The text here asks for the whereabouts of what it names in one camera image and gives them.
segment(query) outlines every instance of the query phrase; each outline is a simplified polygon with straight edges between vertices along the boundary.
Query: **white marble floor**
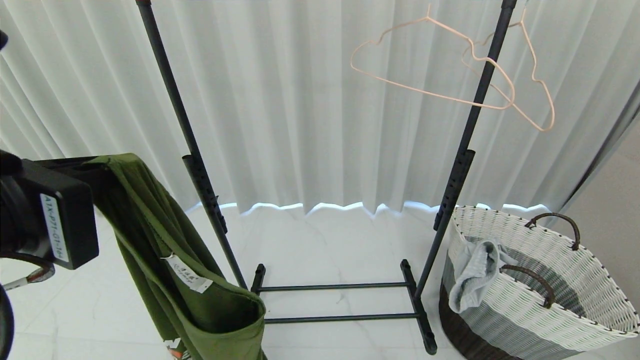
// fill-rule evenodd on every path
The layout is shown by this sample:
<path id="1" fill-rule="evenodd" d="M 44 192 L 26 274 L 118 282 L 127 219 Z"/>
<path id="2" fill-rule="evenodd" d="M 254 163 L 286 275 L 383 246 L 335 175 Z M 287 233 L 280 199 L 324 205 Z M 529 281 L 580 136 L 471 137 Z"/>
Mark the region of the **white marble floor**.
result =
<path id="1" fill-rule="evenodd" d="M 380 208 L 373 217 L 358 206 L 320 207 L 306 216 L 295 206 L 257 206 L 242 216 L 227 206 L 223 212 L 246 282 L 251 283 L 258 263 L 264 263 L 265 286 L 402 281 L 400 261 L 405 258 L 419 277 L 434 235 L 434 211 L 412 204 L 401 214 Z M 196 208 L 190 217 L 231 278 L 203 209 Z M 97 259 L 77 271 L 59 269 L 42 284 L 10 292 L 17 321 L 10 359 L 170 358 L 103 219 L 99 232 Z M 438 319 L 442 255 L 422 298 L 436 333 L 436 356 L 424 351 L 415 320 L 267 325 L 265 352 L 271 360 L 462 359 L 442 333 Z M 0 265 L 3 282 L 30 271 L 13 261 L 3 260 Z M 412 310 L 403 288 L 265 293 L 262 297 L 269 317 Z M 640 359 L 639 354 L 640 341 L 630 340 L 574 359 L 632 360 Z"/>

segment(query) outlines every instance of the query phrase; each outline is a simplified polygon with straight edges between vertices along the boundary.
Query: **olive green t-shirt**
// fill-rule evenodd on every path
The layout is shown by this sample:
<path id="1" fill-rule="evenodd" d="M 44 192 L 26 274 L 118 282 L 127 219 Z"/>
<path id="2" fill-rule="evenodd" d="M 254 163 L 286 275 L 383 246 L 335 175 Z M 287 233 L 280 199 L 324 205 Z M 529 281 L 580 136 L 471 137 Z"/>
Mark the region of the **olive green t-shirt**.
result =
<path id="1" fill-rule="evenodd" d="M 113 225 L 131 277 L 178 360 L 266 360 L 264 303 L 228 283 L 193 224 L 134 154 L 99 156 L 117 179 L 94 203 Z"/>

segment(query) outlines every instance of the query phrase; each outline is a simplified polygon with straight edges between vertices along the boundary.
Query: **woven basket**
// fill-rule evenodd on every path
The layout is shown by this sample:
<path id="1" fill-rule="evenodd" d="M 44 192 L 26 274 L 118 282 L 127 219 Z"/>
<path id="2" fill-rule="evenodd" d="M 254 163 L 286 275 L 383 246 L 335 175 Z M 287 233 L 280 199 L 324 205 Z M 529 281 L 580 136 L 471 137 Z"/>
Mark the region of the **woven basket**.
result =
<path id="1" fill-rule="evenodd" d="M 575 240 L 536 225 L 547 216 L 569 221 Z M 580 245 L 570 218 L 548 213 L 527 221 L 462 206 L 454 210 L 447 236 L 440 318 L 447 337 L 467 359 L 564 359 L 638 335 L 637 311 L 599 260 Z M 448 299 L 455 283 L 453 263 L 469 241 L 491 236 L 500 239 L 518 266 L 502 268 L 479 307 L 456 314 Z"/>

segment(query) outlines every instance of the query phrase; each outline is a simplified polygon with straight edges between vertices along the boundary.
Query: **dark brown basket bottom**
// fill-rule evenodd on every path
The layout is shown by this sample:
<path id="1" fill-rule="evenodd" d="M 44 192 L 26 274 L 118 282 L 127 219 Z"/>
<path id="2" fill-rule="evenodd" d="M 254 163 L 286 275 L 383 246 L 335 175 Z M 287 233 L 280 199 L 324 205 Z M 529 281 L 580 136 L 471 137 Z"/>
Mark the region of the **dark brown basket bottom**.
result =
<path id="1" fill-rule="evenodd" d="M 460 315 L 449 308 L 449 295 L 443 285 L 440 286 L 440 321 L 442 329 L 453 346 L 468 360 L 522 360 L 491 346 L 469 329 Z"/>

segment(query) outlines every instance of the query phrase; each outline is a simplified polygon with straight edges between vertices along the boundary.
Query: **pink clothes hanger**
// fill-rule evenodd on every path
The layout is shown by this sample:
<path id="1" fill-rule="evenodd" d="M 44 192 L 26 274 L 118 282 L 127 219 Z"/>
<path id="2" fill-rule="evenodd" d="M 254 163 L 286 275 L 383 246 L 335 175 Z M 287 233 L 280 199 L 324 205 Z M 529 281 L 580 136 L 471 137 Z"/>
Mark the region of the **pink clothes hanger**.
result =
<path id="1" fill-rule="evenodd" d="M 529 34 L 527 32 L 527 28 L 525 28 L 524 26 L 524 17 L 525 14 L 527 13 L 527 7 L 525 6 L 525 8 L 522 10 L 522 17 L 520 18 L 520 21 L 515 22 L 513 24 L 509 25 L 509 28 L 512 28 L 513 26 L 520 26 L 522 28 L 522 33 L 524 34 L 524 38 L 527 41 L 527 45 L 529 46 L 529 50 L 531 52 L 531 56 L 533 57 L 533 70 L 531 71 L 531 80 L 539 83 L 540 85 L 542 85 L 542 88 L 545 90 L 545 94 L 547 95 L 547 100 L 549 101 L 549 106 L 551 108 L 551 122 L 549 124 L 548 127 L 546 127 L 545 129 L 543 129 L 542 127 L 540 127 L 539 125 L 537 125 L 533 120 L 531 120 L 530 117 L 527 116 L 527 114 L 525 114 L 516 104 L 513 104 L 513 107 L 515 108 L 515 110 L 517 112 L 519 112 L 523 118 L 527 119 L 527 121 L 529 121 L 531 123 L 531 125 L 533 127 L 535 127 L 538 131 L 541 132 L 545 132 L 545 131 L 549 131 L 553 128 L 554 124 L 556 123 L 556 109 L 554 107 L 554 102 L 553 99 L 551 99 L 551 94 L 549 93 L 549 89 L 547 88 L 547 84 L 539 79 L 536 79 L 536 67 L 538 66 L 538 59 L 536 58 L 536 52 L 533 50 L 533 45 L 531 44 L 531 40 L 529 39 Z M 484 40 L 484 42 L 481 44 L 481 46 L 486 45 L 486 43 L 489 41 L 489 39 L 491 39 L 491 37 L 493 36 L 494 33 L 490 33 L 486 39 Z M 477 71 L 475 71 L 471 65 L 469 65 L 469 63 L 467 63 L 465 61 L 465 55 L 467 54 L 467 51 L 469 51 L 469 49 L 472 50 L 473 53 L 473 47 L 467 47 L 465 49 L 465 51 L 462 53 L 462 63 L 465 64 L 466 67 L 468 67 L 471 71 L 474 72 L 474 74 L 478 75 L 478 77 L 480 77 L 480 73 L 478 73 Z M 491 86 L 492 88 L 498 90 L 498 92 L 507 100 L 511 100 L 507 95 L 505 95 L 505 93 L 500 90 L 497 86 L 495 86 L 494 84 L 489 84 L 489 86 Z"/>
<path id="2" fill-rule="evenodd" d="M 442 98 L 442 99 L 447 99 L 447 100 L 453 100 L 453 101 L 457 101 L 457 102 L 462 102 L 463 104 L 469 104 L 469 105 L 474 105 L 474 106 L 480 106 L 480 107 L 482 107 L 482 108 L 489 108 L 489 109 L 496 109 L 496 110 L 505 110 L 505 109 L 507 109 L 507 108 L 512 107 L 512 106 L 513 106 L 513 102 L 515 101 L 516 90 L 515 90 L 515 86 L 513 86 L 513 82 L 511 81 L 511 79 L 509 78 L 509 76 L 507 76 L 506 72 L 504 72 L 504 70 L 502 69 L 502 67 L 501 67 L 500 65 L 498 65 L 498 63 L 496 63 L 495 61 L 493 61 L 493 60 L 492 60 L 492 59 L 490 59 L 490 58 L 487 58 L 487 57 L 484 57 L 484 58 L 478 58 L 478 57 L 476 56 L 476 53 L 475 53 L 474 42 L 473 42 L 473 40 L 471 40 L 471 38 L 469 38 L 468 36 L 466 36 L 466 35 L 464 35 L 464 34 L 460 33 L 459 31 L 457 31 L 457 30 L 455 30 L 455 29 L 453 29 L 453 28 L 450 28 L 449 26 L 447 26 L 447 25 L 445 25 L 445 24 L 442 24 L 441 22 L 439 22 L 439 21 L 437 21 L 437 20 L 435 20 L 435 19 L 432 19 L 432 18 L 429 16 L 429 14 L 430 14 L 430 13 L 431 13 L 431 4 L 429 4 L 429 6 L 427 7 L 427 16 L 425 16 L 425 17 L 423 17 L 423 18 L 420 18 L 420 19 L 417 19 L 417 20 L 410 21 L 410 22 L 405 22 L 405 23 L 403 23 L 403 24 L 396 25 L 396 26 L 394 26 L 393 28 L 390 28 L 390 29 L 385 30 L 385 31 L 380 35 L 380 39 L 378 39 L 378 41 L 377 41 L 377 42 L 375 42 L 375 41 L 373 41 L 373 40 L 369 40 L 369 41 L 366 41 L 366 42 L 363 42 L 362 44 L 360 44 L 358 47 L 356 47 L 356 49 L 355 49 L 355 50 L 353 51 L 353 53 L 351 54 L 351 59 L 350 59 L 350 61 L 349 61 L 350 65 L 351 65 L 351 68 L 352 68 L 353 70 L 356 70 L 356 71 L 358 71 L 358 72 L 361 72 L 362 74 L 365 74 L 366 76 L 370 76 L 370 77 L 372 77 L 372 78 L 374 78 L 374 79 L 382 80 L 382 81 L 384 81 L 384 82 L 386 82 L 386 83 L 393 84 L 393 85 L 395 85 L 395 86 L 400 86 L 400 87 L 403 87 L 403 88 L 405 88 L 405 89 L 413 90 L 413 91 L 416 91 L 416 92 L 420 92 L 420 93 L 425 94 L 425 95 L 431 95 L 431 96 L 439 97 L 439 98 Z M 458 99 L 458 98 L 455 98 L 455 97 L 449 97 L 449 96 L 442 95 L 442 94 L 436 94 L 436 93 L 434 93 L 434 92 L 429 92 L 429 91 L 421 90 L 421 89 L 414 88 L 414 87 L 411 87 L 411 86 L 407 86 L 407 85 L 403 85 L 403 84 L 400 84 L 400 83 L 396 83 L 395 81 L 387 80 L 387 79 L 381 78 L 381 77 L 379 77 L 379 76 L 375 76 L 375 75 L 370 74 L 370 73 L 368 73 L 368 72 L 366 72 L 366 71 L 364 71 L 364 70 L 361 70 L 361 69 L 359 69 L 359 68 L 357 68 L 357 67 L 355 67 L 355 66 L 353 65 L 353 58 L 355 57 L 355 54 L 356 54 L 356 53 L 357 53 L 357 52 L 358 52 L 358 51 L 359 51 L 363 46 L 368 45 L 368 44 L 380 45 L 380 43 L 382 42 L 382 40 L 384 39 L 384 37 L 385 37 L 385 35 L 386 35 L 387 33 L 390 33 L 391 31 L 393 31 L 393 30 L 395 30 L 395 29 L 403 28 L 403 27 L 405 27 L 405 26 L 409 26 L 409 25 L 412 25 L 412 24 L 417 24 L 418 22 L 423 22 L 423 21 L 424 21 L 424 22 L 432 22 L 432 23 L 433 23 L 433 24 L 435 24 L 436 26 L 440 26 L 441 28 L 443 28 L 443 29 L 445 29 L 445 30 L 447 30 L 447 31 L 449 31 L 449 32 L 451 32 L 451 33 L 453 33 L 453 34 L 455 34 L 455 35 L 457 35 L 457 36 L 459 36 L 459 37 L 461 37 L 461 38 L 465 39 L 465 40 L 469 43 L 469 47 L 471 48 L 471 56 L 473 57 L 473 59 L 474 59 L 474 60 L 476 60 L 476 61 L 488 61 L 488 62 L 490 62 L 491 64 L 493 64 L 493 66 L 494 66 L 496 69 L 498 69 L 498 70 L 500 71 L 500 73 L 502 74 L 502 76 L 504 76 L 504 78 L 507 80 L 507 82 L 508 82 L 508 84 L 509 84 L 509 87 L 511 88 L 511 97 L 509 98 L 509 97 L 506 97 L 506 96 L 505 96 L 505 98 L 507 98 L 507 100 L 509 100 L 509 102 L 507 103 L 507 105 L 505 105 L 505 106 L 494 106 L 494 105 L 480 104 L 480 103 L 478 103 L 478 102 L 468 101 L 468 100 L 464 100 L 464 99 Z"/>

